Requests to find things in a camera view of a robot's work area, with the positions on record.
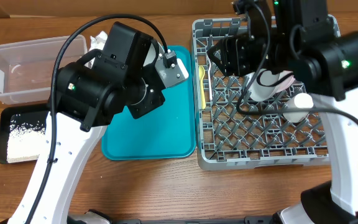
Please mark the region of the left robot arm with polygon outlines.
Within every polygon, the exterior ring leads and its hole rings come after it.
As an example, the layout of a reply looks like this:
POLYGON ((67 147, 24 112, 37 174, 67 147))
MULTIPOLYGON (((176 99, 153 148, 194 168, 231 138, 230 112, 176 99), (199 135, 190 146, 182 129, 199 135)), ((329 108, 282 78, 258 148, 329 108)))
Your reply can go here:
POLYGON ((160 32, 148 35, 113 17, 106 43, 61 66, 64 43, 53 67, 46 138, 25 194, 9 223, 110 223, 96 210, 68 213, 91 152, 113 117, 124 109, 140 118, 162 106, 163 90, 189 74, 160 32))

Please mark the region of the white plastic fork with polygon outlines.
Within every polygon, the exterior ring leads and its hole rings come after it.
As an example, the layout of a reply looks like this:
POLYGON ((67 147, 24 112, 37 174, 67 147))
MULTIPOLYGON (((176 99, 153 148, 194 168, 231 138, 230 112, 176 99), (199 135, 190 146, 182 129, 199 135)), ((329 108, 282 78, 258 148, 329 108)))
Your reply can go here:
POLYGON ((212 80, 211 80, 212 64, 211 64, 211 61, 208 56, 206 56, 206 61, 208 64, 207 74, 208 74, 209 100, 210 100, 210 102, 212 102, 212 100, 213 100, 213 90, 212 90, 212 80))

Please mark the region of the grey bowl of rice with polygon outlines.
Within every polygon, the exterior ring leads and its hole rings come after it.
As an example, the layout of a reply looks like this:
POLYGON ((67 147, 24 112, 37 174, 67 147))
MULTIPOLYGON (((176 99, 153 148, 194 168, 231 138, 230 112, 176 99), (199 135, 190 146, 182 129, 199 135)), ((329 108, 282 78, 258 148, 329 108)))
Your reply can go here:
POLYGON ((158 51, 157 52, 155 51, 154 45, 153 44, 150 45, 148 54, 147 54, 144 64, 143 64, 144 67, 148 64, 151 64, 154 61, 154 58, 156 55, 158 55, 159 53, 162 53, 163 47, 160 42, 157 42, 157 43, 158 43, 158 51))

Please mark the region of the white cup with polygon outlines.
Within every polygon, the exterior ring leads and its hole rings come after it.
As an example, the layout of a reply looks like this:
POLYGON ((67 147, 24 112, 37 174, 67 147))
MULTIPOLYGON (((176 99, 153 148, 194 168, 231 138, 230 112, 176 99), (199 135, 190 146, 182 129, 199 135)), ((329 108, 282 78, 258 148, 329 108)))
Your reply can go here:
MULTIPOLYGON (((312 97, 307 93, 299 93, 285 103, 287 110, 310 109, 314 106, 312 97)), ((283 113, 283 117, 292 122, 299 123, 308 116, 309 112, 283 113)))

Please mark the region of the white round plate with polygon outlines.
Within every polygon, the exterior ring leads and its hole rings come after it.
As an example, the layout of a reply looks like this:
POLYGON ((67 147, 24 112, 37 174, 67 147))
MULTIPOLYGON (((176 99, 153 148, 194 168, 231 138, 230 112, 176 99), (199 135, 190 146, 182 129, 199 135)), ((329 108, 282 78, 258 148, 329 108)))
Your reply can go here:
POLYGON ((275 88, 274 88, 274 93, 279 93, 285 89, 287 89, 294 81, 295 81, 295 77, 293 76, 293 72, 292 71, 288 71, 288 70, 284 70, 279 74, 275 75, 275 82, 283 79, 283 81, 278 84, 275 88))

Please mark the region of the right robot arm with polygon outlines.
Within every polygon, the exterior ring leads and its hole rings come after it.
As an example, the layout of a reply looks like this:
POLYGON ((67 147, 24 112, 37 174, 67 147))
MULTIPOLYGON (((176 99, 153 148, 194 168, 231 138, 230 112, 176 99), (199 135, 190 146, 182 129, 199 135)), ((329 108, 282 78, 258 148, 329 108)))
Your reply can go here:
POLYGON ((358 223, 358 31, 338 36, 325 1, 234 1, 245 33, 221 39, 208 58, 225 76, 289 71, 315 99, 332 178, 301 193, 269 223, 358 223))

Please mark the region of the grey round plate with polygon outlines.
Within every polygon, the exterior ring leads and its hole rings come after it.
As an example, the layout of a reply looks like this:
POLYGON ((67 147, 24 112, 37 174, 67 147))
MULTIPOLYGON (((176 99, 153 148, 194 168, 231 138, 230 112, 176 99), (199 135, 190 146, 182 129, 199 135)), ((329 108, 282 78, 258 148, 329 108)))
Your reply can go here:
POLYGON ((271 86, 275 82, 279 81, 280 75, 274 75, 270 70, 264 68, 261 69, 260 82, 263 85, 257 83, 257 79, 251 84, 250 98, 254 101, 260 102, 265 101, 278 92, 278 86, 271 86))

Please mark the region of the yellow plastic spoon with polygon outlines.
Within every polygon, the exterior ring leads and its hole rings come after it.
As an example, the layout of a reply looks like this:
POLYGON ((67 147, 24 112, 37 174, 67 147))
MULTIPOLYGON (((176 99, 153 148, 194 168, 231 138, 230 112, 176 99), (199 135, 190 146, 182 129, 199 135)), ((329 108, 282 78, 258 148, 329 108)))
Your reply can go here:
POLYGON ((203 85, 203 80, 204 80, 204 76, 205 76, 205 69, 204 69, 203 66, 199 65, 198 66, 198 71, 199 71, 199 80, 200 80, 201 109, 205 110, 206 109, 206 99, 205 99, 204 85, 203 85))

